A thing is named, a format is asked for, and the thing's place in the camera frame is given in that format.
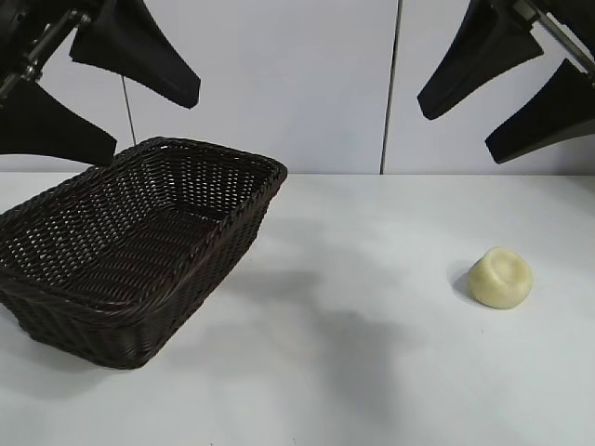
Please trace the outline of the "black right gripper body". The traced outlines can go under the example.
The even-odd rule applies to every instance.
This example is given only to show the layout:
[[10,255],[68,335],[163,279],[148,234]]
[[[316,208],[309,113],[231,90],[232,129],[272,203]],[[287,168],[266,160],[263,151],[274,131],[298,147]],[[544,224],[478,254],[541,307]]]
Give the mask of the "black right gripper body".
[[510,9],[533,34],[538,23],[583,69],[594,76],[594,1],[511,1]]

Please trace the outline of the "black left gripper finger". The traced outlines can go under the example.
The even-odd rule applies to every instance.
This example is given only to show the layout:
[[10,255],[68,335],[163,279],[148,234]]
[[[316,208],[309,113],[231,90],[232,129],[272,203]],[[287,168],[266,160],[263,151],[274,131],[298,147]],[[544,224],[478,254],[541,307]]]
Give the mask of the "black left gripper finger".
[[108,166],[117,141],[40,85],[19,82],[1,106],[1,152]]
[[76,33],[70,56],[123,75],[186,109],[198,104],[201,79],[143,1],[102,1],[93,20]]

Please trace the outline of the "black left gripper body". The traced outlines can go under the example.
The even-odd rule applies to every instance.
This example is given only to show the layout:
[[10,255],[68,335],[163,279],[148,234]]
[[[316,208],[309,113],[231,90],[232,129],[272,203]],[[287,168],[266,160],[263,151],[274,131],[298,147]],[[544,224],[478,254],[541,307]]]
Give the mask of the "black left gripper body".
[[70,33],[71,59],[80,63],[81,43],[91,29],[89,1],[1,3],[1,106],[22,85],[37,86],[43,69]]

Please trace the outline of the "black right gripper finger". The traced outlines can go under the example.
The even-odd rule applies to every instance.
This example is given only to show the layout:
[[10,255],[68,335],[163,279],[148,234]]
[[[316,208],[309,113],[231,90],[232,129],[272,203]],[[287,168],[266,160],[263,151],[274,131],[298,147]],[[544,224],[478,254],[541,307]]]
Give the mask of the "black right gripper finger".
[[497,164],[594,133],[594,84],[565,59],[542,88],[485,140]]
[[544,54],[513,1],[471,1],[452,44],[417,95],[435,120],[499,75]]

